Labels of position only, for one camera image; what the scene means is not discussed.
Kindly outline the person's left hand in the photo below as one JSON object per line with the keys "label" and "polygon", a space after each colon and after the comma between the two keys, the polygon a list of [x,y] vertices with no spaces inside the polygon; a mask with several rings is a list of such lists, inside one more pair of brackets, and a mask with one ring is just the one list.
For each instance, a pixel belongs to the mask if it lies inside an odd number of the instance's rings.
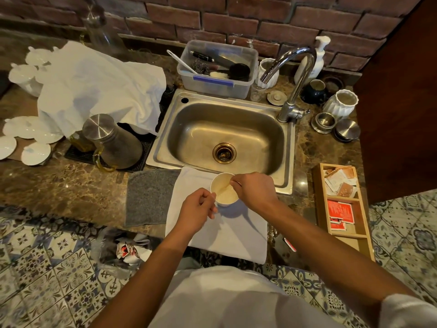
{"label": "person's left hand", "polygon": [[199,204],[200,189],[197,189],[184,200],[178,221],[174,227],[176,231],[185,236],[193,237],[205,225],[208,216]]}

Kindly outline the person's right hand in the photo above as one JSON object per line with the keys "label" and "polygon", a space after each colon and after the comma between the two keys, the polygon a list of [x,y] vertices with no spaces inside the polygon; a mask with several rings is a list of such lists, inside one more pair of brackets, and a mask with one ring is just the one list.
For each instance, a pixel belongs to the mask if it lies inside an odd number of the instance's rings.
{"label": "person's right hand", "polygon": [[272,177],[255,172],[255,199],[253,201],[242,202],[259,215],[263,215],[270,209],[276,207],[279,203],[279,199]]}

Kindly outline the white ceramic cup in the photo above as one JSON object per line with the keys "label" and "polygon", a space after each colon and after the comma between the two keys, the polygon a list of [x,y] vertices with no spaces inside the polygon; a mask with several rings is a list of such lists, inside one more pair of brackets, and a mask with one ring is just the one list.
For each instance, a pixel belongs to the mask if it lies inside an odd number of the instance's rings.
{"label": "white ceramic cup", "polygon": [[236,203],[239,198],[230,184],[232,173],[220,173],[213,178],[210,184],[210,192],[216,194],[216,204],[222,207],[228,207]]}

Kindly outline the brass sink drain strainer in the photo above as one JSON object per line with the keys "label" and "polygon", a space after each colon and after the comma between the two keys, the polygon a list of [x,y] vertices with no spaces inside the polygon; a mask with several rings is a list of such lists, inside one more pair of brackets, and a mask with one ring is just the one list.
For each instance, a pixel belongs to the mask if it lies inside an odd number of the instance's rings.
{"label": "brass sink drain strainer", "polygon": [[236,149],[229,143],[217,144],[213,151],[212,156],[219,164],[230,164],[236,159]]}

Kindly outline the grey cloth mat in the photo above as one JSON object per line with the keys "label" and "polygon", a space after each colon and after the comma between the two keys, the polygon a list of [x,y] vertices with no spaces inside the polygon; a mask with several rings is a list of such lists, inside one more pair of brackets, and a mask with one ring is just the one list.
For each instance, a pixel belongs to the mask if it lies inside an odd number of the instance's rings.
{"label": "grey cloth mat", "polygon": [[132,173],[127,183],[125,227],[165,224],[173,187],[181,169]]}

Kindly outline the stainless steel sink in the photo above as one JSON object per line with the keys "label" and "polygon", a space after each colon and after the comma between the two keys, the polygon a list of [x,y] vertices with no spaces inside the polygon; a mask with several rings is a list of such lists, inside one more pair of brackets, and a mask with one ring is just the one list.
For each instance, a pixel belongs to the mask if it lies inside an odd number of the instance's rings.
{"label": "stainless steel sink", "polygon": [[[146,165],[165,169],[192,167],[213,173],[260,172],[272,177],[276,192],[291,195],[295,123],[276,120],[280,108],[177,89]],[[219,164],[212,156],[219,143],[236,149],[236,159]]]}

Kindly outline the clear trash bag with waste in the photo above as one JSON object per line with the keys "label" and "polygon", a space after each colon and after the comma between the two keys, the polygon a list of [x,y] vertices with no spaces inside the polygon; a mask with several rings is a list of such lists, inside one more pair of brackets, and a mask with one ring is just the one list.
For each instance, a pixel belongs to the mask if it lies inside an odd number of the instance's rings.
{"label": "clear trash bag with waste", "polygon": [[149,258],[151,244],[146,235],[105,227],[91,244],[90,257],[98,269],[118,279],[128,279]]}

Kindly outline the black round brush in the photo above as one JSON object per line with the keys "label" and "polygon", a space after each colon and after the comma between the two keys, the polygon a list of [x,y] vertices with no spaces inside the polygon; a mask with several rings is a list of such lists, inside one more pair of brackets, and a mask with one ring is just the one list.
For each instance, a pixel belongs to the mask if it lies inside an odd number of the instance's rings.
{"label": "black round brush", "polygon": [[244,63],[235,63],[229,67],[229,79],[234,81],[248,82],[250,67]]}

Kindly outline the round metal tin lid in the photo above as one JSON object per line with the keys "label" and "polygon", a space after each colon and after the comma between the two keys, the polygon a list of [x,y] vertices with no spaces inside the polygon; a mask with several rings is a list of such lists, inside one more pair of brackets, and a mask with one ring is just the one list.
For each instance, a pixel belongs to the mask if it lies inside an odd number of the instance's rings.
{"label": "round metal tin lid", "polygon": [[351,143],[360,137],[361,129],[355,121],[345,118],[336,123],[333,133],[338,141]]}

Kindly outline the large white ribbed cup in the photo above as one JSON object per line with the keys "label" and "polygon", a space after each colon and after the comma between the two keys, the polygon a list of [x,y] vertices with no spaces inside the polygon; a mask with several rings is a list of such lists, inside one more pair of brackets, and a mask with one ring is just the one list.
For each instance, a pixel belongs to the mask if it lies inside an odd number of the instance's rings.
{"label": "large white ribbed cup", "polygon": [[349,117],[359,102],[358,96],[347,89],[341,89],[324,104],[323,112],[331,114],[336,121]]}

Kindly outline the white plastic spoon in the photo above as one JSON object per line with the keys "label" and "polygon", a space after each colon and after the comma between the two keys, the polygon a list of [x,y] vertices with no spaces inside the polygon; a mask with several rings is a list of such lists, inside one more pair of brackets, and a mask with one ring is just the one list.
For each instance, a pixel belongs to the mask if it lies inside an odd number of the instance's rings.
{"label": "white plastic spoon", "polygon": [[193,70],[187,63],[185,63],[181,58],[179,58],[171,50],[167,49],[167,54],[169,56],[171,56],[174,60],[176,60],[179,65],[182,65],[184,68],[186,68],[187,71],[190,71],[191,73],[194,73],[195,75],[198,75],[198,73],[195,70]]}

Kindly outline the dark round bowl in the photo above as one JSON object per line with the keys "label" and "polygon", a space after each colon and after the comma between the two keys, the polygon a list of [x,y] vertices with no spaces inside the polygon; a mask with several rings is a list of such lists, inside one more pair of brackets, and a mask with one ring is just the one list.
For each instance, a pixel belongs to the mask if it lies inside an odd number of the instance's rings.
{"label": "dark round bowl", "polygon": [[334,95],[337,91],[345,88],[343,81],[336,76],[325,76],[322,79],[328,95]]}

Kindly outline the large white crumpled cloth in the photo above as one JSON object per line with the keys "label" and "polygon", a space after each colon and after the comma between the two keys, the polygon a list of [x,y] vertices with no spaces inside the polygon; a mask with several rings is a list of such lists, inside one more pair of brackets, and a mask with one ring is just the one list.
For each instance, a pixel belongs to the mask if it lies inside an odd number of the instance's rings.
{"label": "large white crumpled cloth", "polygon": [[159,66],[123,62],[69,41],[51,60],[37,100],[38,116],[50,131],[67,138],[97,114],[156,135],[166,87]]}

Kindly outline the dark wooden cabinet panel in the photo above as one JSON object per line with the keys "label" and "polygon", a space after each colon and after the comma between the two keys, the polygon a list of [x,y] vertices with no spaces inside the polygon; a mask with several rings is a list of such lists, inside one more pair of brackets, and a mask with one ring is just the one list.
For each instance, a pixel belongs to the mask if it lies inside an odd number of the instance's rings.
{"label": "dark wooden cabinet panel", "polygon": [[422,0],[354,86],[368,203],[437,189],[437,0]]}

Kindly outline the black handled tool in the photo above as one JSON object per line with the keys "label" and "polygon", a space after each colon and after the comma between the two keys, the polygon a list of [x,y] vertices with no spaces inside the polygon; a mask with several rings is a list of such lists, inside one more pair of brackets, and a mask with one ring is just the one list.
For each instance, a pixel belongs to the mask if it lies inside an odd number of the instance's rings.
{"label": "black handled tool", "polygon": [[197,51],[189,51],[189,53],[193,57],[195,57],[195,58],[197,58],[197,59],[199,59],[201,61],[204,61],[204,62],[216,62],[215,59],[212,56],[210,56],[210,55],[202,54],[202,53],[197,52]]}

